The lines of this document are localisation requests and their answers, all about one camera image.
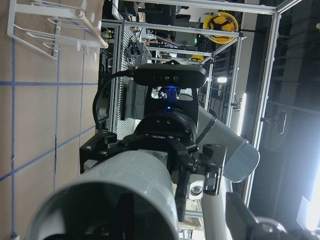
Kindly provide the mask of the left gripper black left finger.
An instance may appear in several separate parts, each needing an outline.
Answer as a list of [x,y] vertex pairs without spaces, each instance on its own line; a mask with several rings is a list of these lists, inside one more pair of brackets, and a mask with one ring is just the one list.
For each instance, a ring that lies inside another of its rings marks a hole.
[[132,240],[134,233],[134,196],[124,193],[120,196],[115,212],[108,223],[98,225],[85,240]]

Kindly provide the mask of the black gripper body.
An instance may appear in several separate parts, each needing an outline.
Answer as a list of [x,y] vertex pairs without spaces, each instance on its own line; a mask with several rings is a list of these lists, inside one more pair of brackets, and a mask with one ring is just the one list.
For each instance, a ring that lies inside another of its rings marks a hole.
[[191,177],[201,177],[202,193],[216,196],[219,193],[223,156],[213,163],[213,147],[201,152],[197,144],[199,105],[197,100],[177,99],[178,90],[162,87],[167,98],[145,97],[146,116],[132,134],[118,139],[117,134],[97,127],[97,133],[79,149],[80,173],[85,172],[85,162],[101,164],[124,152],[147,150],[166,155],[165,166],[177,185],[174,195],[177,217],[183,222],[186,201],[192,192]]

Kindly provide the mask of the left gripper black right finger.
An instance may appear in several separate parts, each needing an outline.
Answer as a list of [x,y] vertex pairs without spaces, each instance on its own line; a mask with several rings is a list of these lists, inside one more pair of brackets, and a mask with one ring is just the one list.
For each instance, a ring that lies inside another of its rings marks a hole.
[[237,193],[227,192],[225,221],[234,240],[318,240],[319,230],[287,230],[278,221],[255,216]]

